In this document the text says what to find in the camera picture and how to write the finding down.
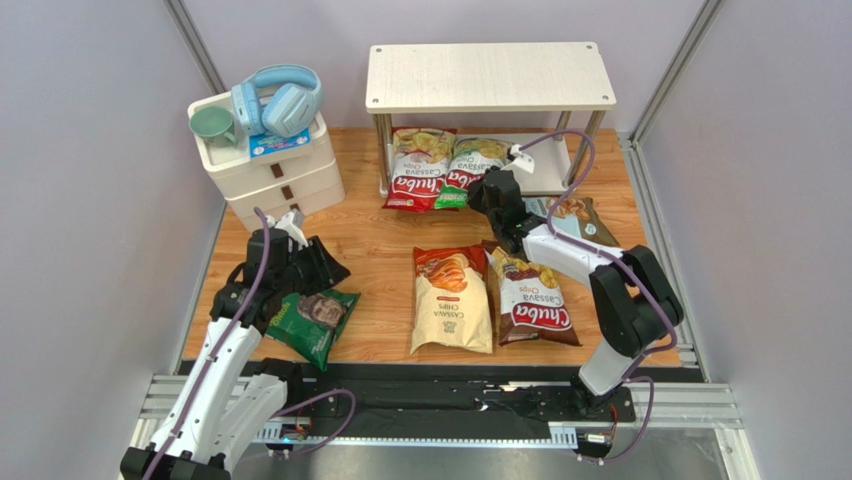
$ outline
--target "white panel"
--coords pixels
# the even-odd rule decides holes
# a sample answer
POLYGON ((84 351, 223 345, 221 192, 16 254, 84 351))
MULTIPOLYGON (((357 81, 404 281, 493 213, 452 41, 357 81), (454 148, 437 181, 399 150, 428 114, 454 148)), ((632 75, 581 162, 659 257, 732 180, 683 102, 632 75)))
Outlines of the white panel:
POLYGON ((0 7, 0 477, 116 478, 223 199, 157 1, 0 7))
MULTIPOLYGON (((303 63, 320 75, 332 127, 372 126, 364 108, 371 45, 596 42, 618 105, 604 126, 631 130, 701 0, 185 0, 229 87, 258 68, 303 63)), ((584 124, 577 114, 572 125, 584 124)), ((402 116, 403 124, 554 126, 547 113, 402 116)))
POLYGON ((848 1, 725 2, 643 147, 763 478, 852 477, 850 25, 848 1))

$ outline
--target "green cup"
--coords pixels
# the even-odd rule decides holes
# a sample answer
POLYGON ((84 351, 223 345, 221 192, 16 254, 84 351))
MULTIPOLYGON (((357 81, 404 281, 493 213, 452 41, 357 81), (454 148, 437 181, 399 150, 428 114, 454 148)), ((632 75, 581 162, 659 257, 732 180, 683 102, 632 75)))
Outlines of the green cup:
POLYGON ((237 144, 237 137, 234 135, 234 117, 225 107, 210 105, 195 112, 189 119, 189 129, 214 147, 230 147, 237 144))

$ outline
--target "bag of chips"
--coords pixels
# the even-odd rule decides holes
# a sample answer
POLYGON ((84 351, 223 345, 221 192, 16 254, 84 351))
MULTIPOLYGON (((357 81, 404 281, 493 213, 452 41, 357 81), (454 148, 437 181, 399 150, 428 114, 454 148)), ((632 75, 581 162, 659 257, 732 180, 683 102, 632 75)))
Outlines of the bag of chips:
POLYGON ((323 372, 328 369, 331 347, 343 334, 360 293, 326 290, 303 297, 293 293, 281 300, 281 310, 272 317, 266 334, 283 342, 323 372))
POLYGON ((491 353, 491 319, 481 245, 414 249, 414 331, 411 354, 424 343, 491 353))
POLYGON ((522 340, 580 345, 550 267, 512 258, 499 247, 488 261, 500 283, 501 346, 522 340))
MULTIPOLYGON (((547 212, 559 197, 524 197, 527 212, 547 217, 547 212)), ((598 217, 591 198, 566 198, 553 214, 553 225, 575 237, 608 247, 617 247, 618 240, 598 217)))
POLYGON ((393 178, 385 207, 411 212, 434 208, 450 168, 455 140, 454 130, 394 130, 393 178))
POLYGON ((467 190, 491 167, 506 165, 511 142, 490 138, 465 138, 456 142, 447 181, 435 201, 435 208, 461 208, 467 205, 467 190))

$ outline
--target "light blue headphones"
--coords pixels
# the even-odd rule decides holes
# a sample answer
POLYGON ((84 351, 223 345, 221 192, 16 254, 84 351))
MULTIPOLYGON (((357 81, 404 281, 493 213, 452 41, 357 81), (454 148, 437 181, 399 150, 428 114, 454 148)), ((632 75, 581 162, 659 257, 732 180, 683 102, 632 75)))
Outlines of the light blue headphones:
POLYGON ((316 72, 301 65, 261 68, 231 89, 234 114, 247 135, 274 132, 293 137, 302 132, 322 105, 322 84, 316 72), (265 107, 258 89, 282 85, 265 107))

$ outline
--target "floor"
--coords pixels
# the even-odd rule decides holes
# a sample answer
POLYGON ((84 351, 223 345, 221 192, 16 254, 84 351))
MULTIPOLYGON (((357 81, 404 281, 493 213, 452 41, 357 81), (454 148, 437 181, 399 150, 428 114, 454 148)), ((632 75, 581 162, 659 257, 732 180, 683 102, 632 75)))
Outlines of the floor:
MULTIPOLYGON (((461 133, 481 131, 463 129, 461 133)), ((331 352, 330 361, 579 365, 591 356, 601 340, 592 296, 585 287, 568 278, 561 278, 560 284, 583 343, 581 347, 544 341, 499 347, 495 342, 494 353, 489 355, 428 344, 409 355, 414 311, 412 248, 466 246, 493 239, 493 235, 485 217, 468 209, 424 214, 382 209, 375 132, 332 129, 331 141, 346 199, 308 216, 304 231, 308 236, 319 235, 329 252, 351 270, 352 276, 337 288, 343 292, 361 292, 362 296, 331 352)), ((574 151, 578 142, 570 137, 566 141, 574 151)), ((622 246, 645 244, 615 132, 602 130, 596 145, 598 157, 594 169, 578 188, 577 195, 594 199, 600 218, 622 246)), ((213 297, 231 270, 244 261, 248 238, 249 232, 228 210, 184 349, 185 358, 197 358, 213 297)), ((292 349, 271 338, 264 338, 252 354, 254 360, 266 357, 301 360, 292 349)), ((669 350, 647 359, 645 364, 679 366, 681 362, 677 351, 669 350)))

